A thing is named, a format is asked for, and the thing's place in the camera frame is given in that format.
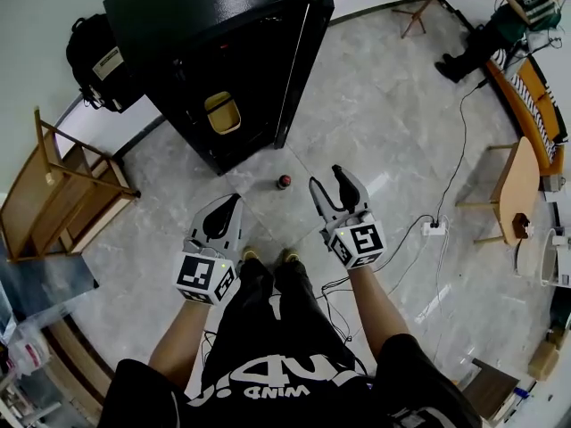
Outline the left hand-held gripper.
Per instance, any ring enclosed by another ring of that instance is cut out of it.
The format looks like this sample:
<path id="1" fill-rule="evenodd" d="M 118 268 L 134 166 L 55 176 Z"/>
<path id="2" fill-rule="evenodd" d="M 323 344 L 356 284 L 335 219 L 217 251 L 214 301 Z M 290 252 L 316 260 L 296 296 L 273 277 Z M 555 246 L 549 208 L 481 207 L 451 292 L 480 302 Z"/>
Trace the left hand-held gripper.
<path id="1" fill-rule="evenodd" d="M 194 215 L 173 272 L 173 285 L 187 300 L 217 306 L 229 297 L 238 280 L 243 209 L 241 196 L 232 193 Z"/>

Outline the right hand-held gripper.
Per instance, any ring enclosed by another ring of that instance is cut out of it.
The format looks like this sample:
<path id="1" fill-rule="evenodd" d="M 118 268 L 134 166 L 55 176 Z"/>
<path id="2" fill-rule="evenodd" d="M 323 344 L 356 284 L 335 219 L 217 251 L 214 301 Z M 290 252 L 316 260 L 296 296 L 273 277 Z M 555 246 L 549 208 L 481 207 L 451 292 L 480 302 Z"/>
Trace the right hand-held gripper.
<path id="1" fill-rule="evenodd" d="M 386 251 L 382 224 L 368 210 L 368 191 L 359 179 L 340 165 L 335 164 L 332 170 L 339 184 L 341 208 L 333 204 L 315 177 L 309 180 L 310 195 L 318 214 L 328 222 L 321 231 L 325 245 L 345 269 L 371 265 Z M 340 218 L 343 212 L 356 214 Z"/>

